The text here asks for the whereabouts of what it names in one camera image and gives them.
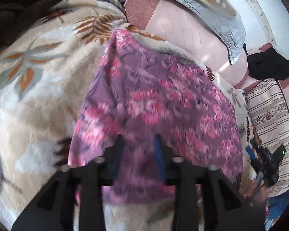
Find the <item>purple pink floral garment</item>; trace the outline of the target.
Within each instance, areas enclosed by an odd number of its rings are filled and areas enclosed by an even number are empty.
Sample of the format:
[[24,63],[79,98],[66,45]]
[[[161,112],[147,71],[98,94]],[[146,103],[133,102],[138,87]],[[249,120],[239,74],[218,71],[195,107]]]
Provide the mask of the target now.
[[112,33],[85,96],[68,163],[80,167],[125,140],[119,174],[102,190],[106,203],[146,203],[173,196],[160,177],[155,134],[191,163],[214,164],[231,181],[243,170],[243,151],[230,100],[196,64],[184,64]]

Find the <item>striped beige pillow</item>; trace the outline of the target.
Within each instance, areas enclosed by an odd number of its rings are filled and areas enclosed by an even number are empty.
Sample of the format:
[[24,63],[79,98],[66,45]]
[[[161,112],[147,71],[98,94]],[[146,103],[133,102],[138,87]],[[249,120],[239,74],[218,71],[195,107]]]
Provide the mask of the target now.
[[278,182],[268,188],[268,196],[276,197],[289,190],[289,110],[278,82],[261,81],[246,94],[249,114],[261,144],[274,152],[281,145],[286,154],[278,169]]

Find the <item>black cloth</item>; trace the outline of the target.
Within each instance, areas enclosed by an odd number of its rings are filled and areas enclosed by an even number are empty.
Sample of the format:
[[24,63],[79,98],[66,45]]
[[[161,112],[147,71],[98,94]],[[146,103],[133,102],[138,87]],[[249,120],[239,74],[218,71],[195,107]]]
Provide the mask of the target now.
[[250,77],[256,80],[289,78],[289,60],[279,54],[271,43],[266,43],[258,49],[247,49],[244,44],[243,49],[247,55]]

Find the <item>pink quilted bedsheet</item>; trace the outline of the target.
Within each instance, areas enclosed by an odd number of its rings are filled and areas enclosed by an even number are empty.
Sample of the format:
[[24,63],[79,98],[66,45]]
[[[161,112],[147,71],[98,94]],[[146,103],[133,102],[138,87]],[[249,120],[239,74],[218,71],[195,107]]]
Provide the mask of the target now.
[[249,76],[247,55],[260,52],[260,47],[268,46],[268,40],[246,2],[239,3],[246,49],[233,66],[222,41],[193,12],[175,0],[126,0],[125,10],[132,25],[189,52],[236,89],[249,91],[258,84],[258,80]]

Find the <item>cream leaf-pattern fleece blanket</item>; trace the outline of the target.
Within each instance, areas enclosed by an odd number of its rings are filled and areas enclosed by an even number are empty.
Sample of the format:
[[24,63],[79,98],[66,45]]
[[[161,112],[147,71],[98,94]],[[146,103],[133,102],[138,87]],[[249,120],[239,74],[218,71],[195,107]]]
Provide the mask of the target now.
[[[185,50],[129,24],[117,2],[64,0],[0,51],[0,224],[7,230],[60,166],[69,165],[85,96],[118,29],[160,54],[196,64],[230,100],[243,151],[243,170],[231,182],[245,180],[244,147],[253,134],[239,90]],[[145,219],[163,200],[105,202],[106,226],[147,230]]]

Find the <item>grey quilted pillow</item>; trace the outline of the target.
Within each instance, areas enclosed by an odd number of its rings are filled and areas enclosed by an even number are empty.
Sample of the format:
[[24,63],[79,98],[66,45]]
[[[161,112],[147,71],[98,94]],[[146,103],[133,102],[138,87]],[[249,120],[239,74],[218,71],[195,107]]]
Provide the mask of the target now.
[[194,12],[225,44],[231,65],[238,61],[245,41],[241,16],[227,0],[176,0]]

